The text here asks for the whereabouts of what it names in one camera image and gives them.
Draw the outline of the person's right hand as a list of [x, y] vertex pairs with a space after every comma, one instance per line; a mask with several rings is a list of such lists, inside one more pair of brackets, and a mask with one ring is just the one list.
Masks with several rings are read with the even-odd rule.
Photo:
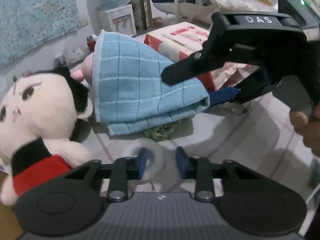
[[312, 153], [319, 157], [320, 153], [320, 124], [319, 105], [315, 108], [315, 120], [310, 121], [308, 117], [298, 111], [290, 111], [290, 122], [297, 134], [303, 138], [303, 143], [310, 148]]

